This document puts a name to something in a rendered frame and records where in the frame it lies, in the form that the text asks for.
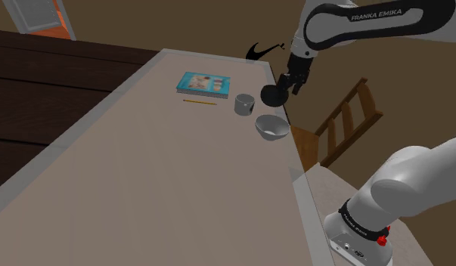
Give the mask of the white door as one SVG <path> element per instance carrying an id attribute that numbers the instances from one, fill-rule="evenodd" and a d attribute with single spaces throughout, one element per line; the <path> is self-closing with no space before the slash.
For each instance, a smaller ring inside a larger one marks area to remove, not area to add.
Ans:
<path id="1" fill-rule="evenodd" d="M 20 34 L 76 41 L 63 0 L 2 0 Z"/>

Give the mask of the grey mug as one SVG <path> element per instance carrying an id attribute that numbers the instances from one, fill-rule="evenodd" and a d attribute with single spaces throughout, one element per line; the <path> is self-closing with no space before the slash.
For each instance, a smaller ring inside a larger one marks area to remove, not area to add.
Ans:
<path id="1" fill-rule="evenodd" d="M 255 98 L 250 94 L 238 94 L 234 102 L 234 111 L 240 116 L 249 116 L 254 108 Z"/>

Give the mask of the black bowl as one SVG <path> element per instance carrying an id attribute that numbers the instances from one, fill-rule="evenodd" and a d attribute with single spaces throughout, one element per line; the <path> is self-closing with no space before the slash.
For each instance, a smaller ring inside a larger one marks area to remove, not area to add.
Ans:
<path id="1" fill-rule="evenodd" d="M 284 105 L 289 97 L 289 92 L 278 88 L 276 85 L 265 85 L 260 94 L 262 102 L 269 107 Z"/>

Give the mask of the beige table with grey rim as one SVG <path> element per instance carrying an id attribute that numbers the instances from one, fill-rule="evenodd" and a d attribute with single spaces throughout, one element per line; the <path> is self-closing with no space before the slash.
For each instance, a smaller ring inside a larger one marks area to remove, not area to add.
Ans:
<path id="1" fill-rule="evenodd" d="M 176 92 L 231 78 L 228 99 Z M 255 127 L 266 62 L 165 49 L 0 186 L 0 266 L 313 266 L 291 136 Z M 184 102 L 206 101 L 217 105 Z"/>

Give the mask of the teal picture book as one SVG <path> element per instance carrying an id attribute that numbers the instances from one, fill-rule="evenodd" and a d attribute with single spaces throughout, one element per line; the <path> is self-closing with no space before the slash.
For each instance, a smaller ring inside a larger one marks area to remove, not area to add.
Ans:
<path id="1" fill-rule="evenodd" d="M 176 86 L 176 92 L 228 99 L 231 78 L 186 72 Z"/>

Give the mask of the black curved object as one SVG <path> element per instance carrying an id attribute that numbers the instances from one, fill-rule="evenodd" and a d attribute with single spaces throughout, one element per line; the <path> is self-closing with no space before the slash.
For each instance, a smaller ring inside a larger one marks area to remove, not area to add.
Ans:
<path id="1" fill-rule="evenodd" d="M 266 55 L 267 53 L 269 53 L 270 51 L 272 51 L 273 49 L 275 48 L 281 48 L 282 50 L 285 49 L 285 44 L 284 43 L 281 43 L 281 44 L 276 44 L 270 48 L 267 48 L 263 51 L 256 51 L 256 46 L 258 45 L 258 42 L 255 43 L 254 45 L 252 45 L 250 47 L 250 49 L 248 50 L 248 52 L 246 53 L 246 56 L 245 56 L 245 59 L 246 60 L 259 60 L 261 57 L 263 57 L 264 55 Z"/>

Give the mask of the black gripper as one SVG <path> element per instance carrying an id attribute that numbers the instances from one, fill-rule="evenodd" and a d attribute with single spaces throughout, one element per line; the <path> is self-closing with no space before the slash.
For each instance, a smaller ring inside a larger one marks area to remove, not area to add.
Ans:
<path id="1" fill-rule="evenodd" d="M 278 79 L 278 89 L 288 90 L 292 85 L 292 94 L 298 95 L 301 87 L 306 83 L 309 76 L 313 58 L 304 58 L 291 54 L 287 62 L 288 73 L 282 73 Z"/>

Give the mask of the beige robot stand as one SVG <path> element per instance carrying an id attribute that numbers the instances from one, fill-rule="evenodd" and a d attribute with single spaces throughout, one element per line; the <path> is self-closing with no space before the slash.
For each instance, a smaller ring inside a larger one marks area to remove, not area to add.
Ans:
<path id="1" fill-rule="evenodd" d="M 357 190 L 319 164 L 307 172 L 292 171 L 293 189 L 299 207 L 313 266 L 352 266 L 330 249 L 324 218 Z M 391 223 L 388 242 L 392 245 L 392 266 L 433 266 L 408 227 L 400 220 Z"/>

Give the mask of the white bowl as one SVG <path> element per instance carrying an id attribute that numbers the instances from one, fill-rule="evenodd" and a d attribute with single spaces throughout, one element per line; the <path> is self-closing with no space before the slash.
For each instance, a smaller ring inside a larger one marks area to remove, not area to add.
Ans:
<path id="1" fill-rule="evenodd" d="M 258 133 L 267 141 L 275 141 L 290 133 L 289 123 L 280 116 L 263 114 L 255 120 Z"/>

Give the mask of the wooden chair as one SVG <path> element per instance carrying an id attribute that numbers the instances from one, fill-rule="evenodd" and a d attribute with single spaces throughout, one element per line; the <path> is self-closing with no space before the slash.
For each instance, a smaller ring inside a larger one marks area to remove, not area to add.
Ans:
<path id="1" fill-rule="evenodd" d="M 296 150 L 305 172 L 318 162 L 321 166 L 328 168 L 383 116 L 383 113 L 376 108 L 376 103 L 367 85 L 367 81 L 366 78 L 360 78 L 352 90 L 342 99 L 314 133 L 294 126 L 290 127 Z M 364 120 L 359 125 L 354 125 L 352 108 L 349 104 L 354 96 L 358 96 L 361 110 L 364 114 Z M 344 135 L 343 140 L 339 144 L 337 143 L 337 128 L 335 123 L 335 118 L 338 115 L 342 117 Z M 318 160 L 319 138 L 325 132 L 327 132 L 327 155 L 322 160 Z"/>

